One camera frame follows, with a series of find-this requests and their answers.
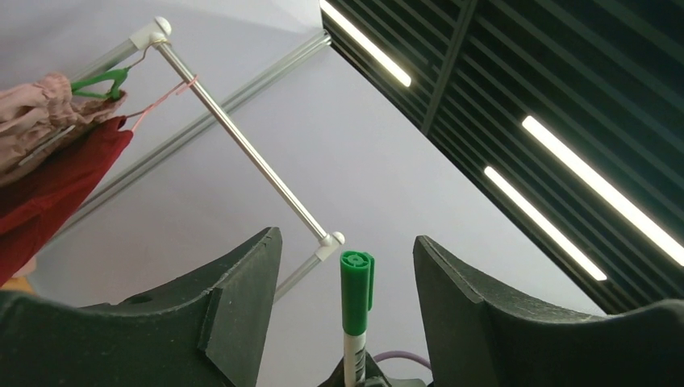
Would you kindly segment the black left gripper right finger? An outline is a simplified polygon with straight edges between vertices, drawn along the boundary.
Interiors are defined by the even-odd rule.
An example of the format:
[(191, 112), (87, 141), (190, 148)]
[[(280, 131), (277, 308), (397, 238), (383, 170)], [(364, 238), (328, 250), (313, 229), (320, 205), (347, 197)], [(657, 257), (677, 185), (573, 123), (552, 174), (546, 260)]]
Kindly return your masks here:
[(415, 281), (436, 386), (680, 386), (683, 303), (585, 314), (534, 298), (421, 235)]

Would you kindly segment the green marker pen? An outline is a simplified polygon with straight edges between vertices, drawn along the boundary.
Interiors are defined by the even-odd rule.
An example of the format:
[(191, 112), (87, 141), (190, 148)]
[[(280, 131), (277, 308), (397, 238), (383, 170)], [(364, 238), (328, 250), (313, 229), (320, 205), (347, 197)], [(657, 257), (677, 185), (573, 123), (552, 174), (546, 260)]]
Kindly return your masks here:
[(373, 305), (374, 258), (367, 252), (340, 255), (340, 295), (344, 331), (343, 372), (346, 386), (365, 382), (368, 314)]

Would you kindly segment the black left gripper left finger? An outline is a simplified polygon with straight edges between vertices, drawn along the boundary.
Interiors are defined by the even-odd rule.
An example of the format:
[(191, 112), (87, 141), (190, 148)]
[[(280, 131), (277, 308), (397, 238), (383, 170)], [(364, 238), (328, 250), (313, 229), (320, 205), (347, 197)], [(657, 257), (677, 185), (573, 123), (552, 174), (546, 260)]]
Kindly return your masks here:
[(282, 255), (276, 227), (119, 304), (1, 294), (4, 386), (254, 386)]

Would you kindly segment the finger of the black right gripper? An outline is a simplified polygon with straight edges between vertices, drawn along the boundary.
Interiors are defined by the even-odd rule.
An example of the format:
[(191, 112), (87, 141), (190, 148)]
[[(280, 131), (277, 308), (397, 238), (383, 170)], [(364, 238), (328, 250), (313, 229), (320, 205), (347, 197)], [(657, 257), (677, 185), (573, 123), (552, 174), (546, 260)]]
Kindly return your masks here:
[[(369, 354), (365, 355), (365, 381), (361, 386), (381, 387), (427, 387), (428, 385), (417, 378), (396, 379), (388, 377)], [(319, 384), (319, 387), (345, 387), (344, 360), (340, 360), (332, 374)]]

